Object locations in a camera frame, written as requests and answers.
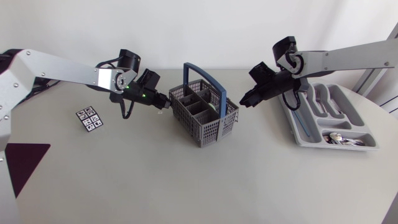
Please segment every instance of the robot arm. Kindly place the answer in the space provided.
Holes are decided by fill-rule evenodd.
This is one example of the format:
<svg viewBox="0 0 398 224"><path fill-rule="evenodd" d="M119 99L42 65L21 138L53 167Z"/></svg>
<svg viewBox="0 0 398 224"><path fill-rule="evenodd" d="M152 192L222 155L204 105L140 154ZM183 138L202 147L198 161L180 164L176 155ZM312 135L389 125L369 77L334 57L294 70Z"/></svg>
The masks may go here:
<svg viewBox="0 0 398 224"><path fill-rule="evenodd" d="M30 93L37 77L81 83L110 92L110 100L121 105L125 119L135 101L159 109L168 108L170 100L155 89L158 74L147 69L138 81L133 81L140 61L138 55L128 50L121 50L118 58L96 67L34 50L11 49L0 54L0 152L11 133L11 110ZM112 67L102 68L107 64ZM124 114L124 99L131 101L127 114Z"/></svg>
<svg viewBox="0 0 398 224"><path fill-rule="evenodd" d="M245 94L241 105L256 106L262 100L289 90L297 95L298 91L307 89L309 77L321 77L338 70L394 68L398 65L398 39L331 51L299 52L295 38L286 37L276 43L272 50L280 71L274 72L263 62L255 66L249 74L257 85ZM300 102L297 102L296 108L287 106L296 110Z"/></svg>

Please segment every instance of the metal frame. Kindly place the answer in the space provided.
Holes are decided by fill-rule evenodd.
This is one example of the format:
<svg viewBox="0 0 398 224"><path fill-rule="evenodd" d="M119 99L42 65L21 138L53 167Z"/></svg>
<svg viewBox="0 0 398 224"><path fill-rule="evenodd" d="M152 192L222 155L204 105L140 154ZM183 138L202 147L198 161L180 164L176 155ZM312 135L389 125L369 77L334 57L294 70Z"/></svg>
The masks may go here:
<svg viewBox="0 0 398 224"><path fill-rule="evenodd" d="M396 38L398 38L398 23L387 40ZM386 71L386 68L367 69L352 90L360 95L367 96Z"/></svg>

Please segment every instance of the utensil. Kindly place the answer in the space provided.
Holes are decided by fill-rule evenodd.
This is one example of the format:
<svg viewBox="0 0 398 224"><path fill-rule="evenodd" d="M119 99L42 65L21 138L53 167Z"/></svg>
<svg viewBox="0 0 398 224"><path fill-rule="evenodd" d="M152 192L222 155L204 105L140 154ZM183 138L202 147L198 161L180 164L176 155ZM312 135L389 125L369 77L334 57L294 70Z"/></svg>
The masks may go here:
<svg viewBox="0 0 398 224"><path fill-rule="evenodd" d="M315 89L315 101L318 103L323 113L326 113L326 108L321 101L321 92L317 89Z"/></svg>
<svg viewBox="0 0 398 224"><path fill-rule="evenodd" d="M342 114L343 112L342 112L342 110L340 109L340 107L337 105L336 101L333 100L333 99L331 99L330 101L331 101L331 103L333 104L333 107L337 110L337 112L339 112L339 114Z"/></svg>
<svg viewBox="0 0 398 224"><path fill-rule="evenodd" d="M331 138L329 136L323 136L323 140L325 140L327 143L331 144L330 140Z"/></svg>
<svg viewBox="0 0 398 224"><path fill-rule="evenodd" d="M359 146L365 145L365 143L360 139L346 139L346 138L343 138L342 135L339 133L330 133L329 136L337 142L348 142L349 141L349 142L352 142L353 144L357 144Z"/></svg>
<svg viewBox="0 0 398 224"><path fill-rule="evenodd" d="M338 141L336 141L336 140L334 140L334 139L331 139L330 142L331 142L332 144L338 144Z"/></svg>
<svg viewBox="0 0 398 224"><path fill-rule="evenodd" d="M346 146L359 146L359 144L355 144L355 143L353 143L353 142L350 142L350 141L346 141L346 142L341 142L343 145L346 145Z"/></svg>
<svg viewBox="0 0 398 224"><path fill-rule="evenodd" d="M303 130L305 134L310 137L310 133L308 132L308 129L305 127L304 122L301 120L299 115L296 113L296 111L293 111L293 114L296 115L296 118L298 119L299 123L301 124L301 127L303 127Z"/></svg>

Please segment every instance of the white wall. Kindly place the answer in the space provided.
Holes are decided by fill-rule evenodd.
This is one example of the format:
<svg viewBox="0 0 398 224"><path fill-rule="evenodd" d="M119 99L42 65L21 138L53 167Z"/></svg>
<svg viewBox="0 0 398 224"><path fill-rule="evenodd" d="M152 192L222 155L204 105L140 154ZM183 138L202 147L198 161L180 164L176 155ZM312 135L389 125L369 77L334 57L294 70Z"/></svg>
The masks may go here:
<svg viewBox="0 0 398 224"><path fill-rule="evenodd" d="M384 40L398 1L1 0L0 51L34 49L88 65L129 49L141 68L275 67L272 46L294 35L299 50ZM362 72L328 78L351 87Z"/></svg>

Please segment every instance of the fork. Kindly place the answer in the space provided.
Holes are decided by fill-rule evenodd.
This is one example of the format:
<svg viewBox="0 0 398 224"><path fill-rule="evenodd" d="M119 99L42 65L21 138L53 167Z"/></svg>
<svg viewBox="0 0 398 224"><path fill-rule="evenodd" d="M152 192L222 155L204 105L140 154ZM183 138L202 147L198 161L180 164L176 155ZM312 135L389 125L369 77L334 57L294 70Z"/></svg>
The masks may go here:
<svg viewBox="0 0 398 224"><path fill-rule="evenodd" d="M322 101L321 101L321 92L317 89L315 89L315 101L318 103L318 105L321 107L322 111L324 113L326 113L326 108L323 105Z"/></svg>
<svg viewBox="0 0 398 224"><path fill-rule="evenodd" d="M342 114L343 112L341 112L340 107L337 105L335 100L330 100L331 103L333 104L333 106L335 107L335 109L337 110L337 112L339 112L339 114Z"/></svg>

